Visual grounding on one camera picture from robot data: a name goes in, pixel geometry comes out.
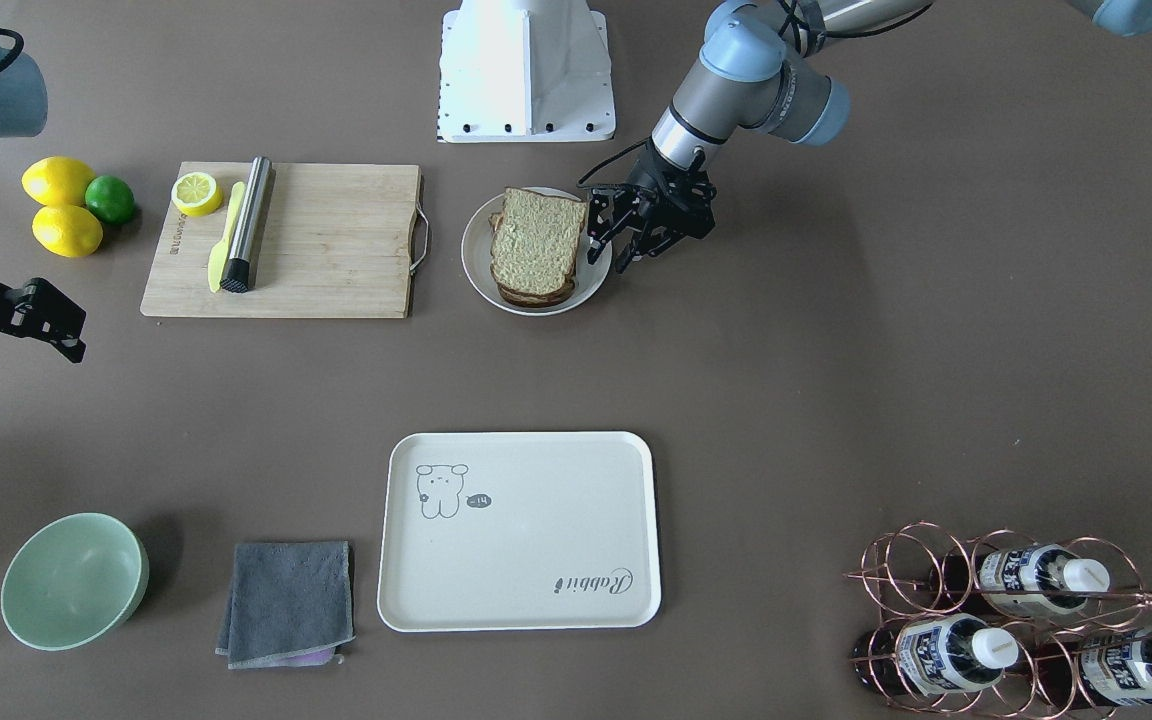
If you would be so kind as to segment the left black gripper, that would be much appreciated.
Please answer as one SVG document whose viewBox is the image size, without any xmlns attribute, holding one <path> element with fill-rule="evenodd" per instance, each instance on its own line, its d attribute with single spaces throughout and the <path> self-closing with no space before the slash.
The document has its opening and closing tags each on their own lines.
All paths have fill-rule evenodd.
<svg viewBox="0 0 1152 720">
<path fill-rule="evenodd" d="M 594 165 L 589 176 L 632 150 L 637 154 L 626 181 L 588 185 L 588 263 L 598 263 L 617 233 L 631 233 L 614 260 L 617 274 L 631 263 L 657 258 L 681 238 L 703 238 L 714 227 L 710 205 L 717 187 L 708 181 L 708 154 L 703 147 L 685 150 L 684 167 L 679 168 L 652 141 L 639 141 Z"/>
</svg>

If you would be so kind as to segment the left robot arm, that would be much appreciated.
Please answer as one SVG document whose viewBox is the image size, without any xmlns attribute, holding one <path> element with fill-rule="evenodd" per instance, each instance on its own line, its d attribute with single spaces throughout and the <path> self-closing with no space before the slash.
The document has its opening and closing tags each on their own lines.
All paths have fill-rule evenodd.
<svg viewBox="0 0 1152 720">
<path fill-rule="evenodd" d="M 708 15 L 698 59 L 653 131 L 635 143 L 620 183 L 589 192 L 586 260 L 626 234 L 614 270 L 712 232 L 717 187 L 708 168 L 733 132 L 748 129 L 804 146 L 833 141 L 851 109 L 849 90 L 814 71 L 810 56 L 838 41 L 905 26 L 929 1 L 723 1 Z"/>
</svg>

